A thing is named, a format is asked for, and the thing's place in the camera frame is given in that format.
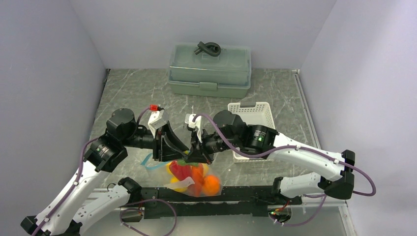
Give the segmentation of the yellow lemon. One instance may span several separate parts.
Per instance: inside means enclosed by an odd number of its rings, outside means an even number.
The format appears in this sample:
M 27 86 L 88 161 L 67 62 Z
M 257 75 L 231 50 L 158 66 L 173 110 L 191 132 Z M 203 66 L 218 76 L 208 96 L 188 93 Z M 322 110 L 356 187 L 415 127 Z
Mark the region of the yellow lemon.
M 166 171 L 169 175 L 173 175 L 173 173 L 171 172 L 171 169 L 170 169 L 170 165 L 171 165 L 170 162 L 166 164 Z

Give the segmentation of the red bell pepper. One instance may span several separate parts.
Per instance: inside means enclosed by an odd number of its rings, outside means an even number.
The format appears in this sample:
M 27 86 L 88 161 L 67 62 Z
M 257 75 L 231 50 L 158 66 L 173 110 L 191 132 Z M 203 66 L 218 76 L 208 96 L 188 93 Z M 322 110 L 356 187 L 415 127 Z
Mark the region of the red bell pepper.
M 187 165 L 182 160 L 174 160 L 170 165 L 171 172 L 174 177 L 178 178 L 180 181 L 191 177 L 191 168 L 190 165 Z

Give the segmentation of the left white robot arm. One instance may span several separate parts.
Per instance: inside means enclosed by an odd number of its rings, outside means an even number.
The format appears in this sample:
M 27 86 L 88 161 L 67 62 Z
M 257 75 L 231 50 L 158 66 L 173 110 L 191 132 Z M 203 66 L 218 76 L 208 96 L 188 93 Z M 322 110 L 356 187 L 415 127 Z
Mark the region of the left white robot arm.
M 85 200 L 128 156 L 128 147 L 158 154 L 167 143 L 184 155 L 186 147 L 173 134 L 165 110 L 156 105 L 148 110 L 151 116 L 147 126 L 140 125 L 131 109 L 115 110 L 104 134 L 82 147 L 78 169 L 55 199 L 39 214 L 22 220 L 24 231 L 32 236 L 79 236 L 113 209 L 125 204 L 136 206 L 143 198 L 142 187 L 129 177 L 92 203 L 85 204 Z

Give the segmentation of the white perforated plastic basket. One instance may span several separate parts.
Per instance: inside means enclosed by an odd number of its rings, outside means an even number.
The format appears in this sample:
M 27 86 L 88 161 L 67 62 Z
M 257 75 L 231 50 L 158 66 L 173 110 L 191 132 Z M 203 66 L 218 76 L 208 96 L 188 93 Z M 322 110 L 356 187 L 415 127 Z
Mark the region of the white perforated plastic basket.
M 263 125 L 276 129 L 268 102 L 229 103 L 227 110 L 239 115 L 247 125 Z

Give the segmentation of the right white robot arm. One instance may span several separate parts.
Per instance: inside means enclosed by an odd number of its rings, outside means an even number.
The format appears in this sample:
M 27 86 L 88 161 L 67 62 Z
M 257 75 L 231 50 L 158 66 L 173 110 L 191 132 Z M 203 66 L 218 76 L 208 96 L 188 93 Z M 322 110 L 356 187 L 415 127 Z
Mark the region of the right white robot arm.
M 185 124 L 197 139 L 191 153 L 197 153 L 203 162 L 211 161 L 215 153 L 232 150 L 252 160 L 285 161 L 310 170 L 309 174 L 274 180 L 271 198 L 277 204 L 304 194 L 348 200 L 354 193 L 355 153 L 350 150 L 325 151 L 289 138 L 275 129 L 270 112 L 261 115 L 223 110 L 208 118 L 215 129 L 212 134 L 202 128 L 202 118 L 187 114 Z

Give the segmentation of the red orange carrot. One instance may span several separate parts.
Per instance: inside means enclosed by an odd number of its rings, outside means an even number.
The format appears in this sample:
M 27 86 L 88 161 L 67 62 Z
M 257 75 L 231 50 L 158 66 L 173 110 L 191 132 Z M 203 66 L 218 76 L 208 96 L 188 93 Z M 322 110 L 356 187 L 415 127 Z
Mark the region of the red orange carrot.
M 188 186 L 188 192 L 191 196 L 199 197 L 202 192 L 202 186 L 204 183 L 204 167 L 201 163 L 196 165 L 190 165 L 191 168 L 191 178 L 194 181 L 193 184 Z

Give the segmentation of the clear zip top bag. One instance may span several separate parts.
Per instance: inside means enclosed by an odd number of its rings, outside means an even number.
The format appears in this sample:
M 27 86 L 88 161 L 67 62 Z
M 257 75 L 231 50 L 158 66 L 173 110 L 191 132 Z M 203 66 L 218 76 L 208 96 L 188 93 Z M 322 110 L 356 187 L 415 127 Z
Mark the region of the clear zip top bag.
M 182 159 L 156 162 L 150 153 L 141 162 L 141 166 L 160 186 L 187 196 L 218 196 L 223 189 L 219 175 L 205 163 L 186 163 Z

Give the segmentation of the small yellow fruit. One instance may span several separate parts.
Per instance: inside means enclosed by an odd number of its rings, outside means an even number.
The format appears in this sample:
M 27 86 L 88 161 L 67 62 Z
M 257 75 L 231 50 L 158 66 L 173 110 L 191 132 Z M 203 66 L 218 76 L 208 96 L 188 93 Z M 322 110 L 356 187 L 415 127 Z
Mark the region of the small yellow fruit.
M 180 193 L 188 190 L 188 187 L 176 177 L 171 178 L 168 188 Z

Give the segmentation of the orange tangerine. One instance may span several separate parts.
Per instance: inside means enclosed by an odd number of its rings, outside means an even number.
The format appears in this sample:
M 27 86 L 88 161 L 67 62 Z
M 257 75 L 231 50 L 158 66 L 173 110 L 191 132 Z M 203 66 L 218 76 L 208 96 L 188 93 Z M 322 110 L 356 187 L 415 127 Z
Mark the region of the orange tangerine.
M 215 175 L 204 177 L 202 192 L 206 196 L 215 196 L 220 191 L 220 179 Z

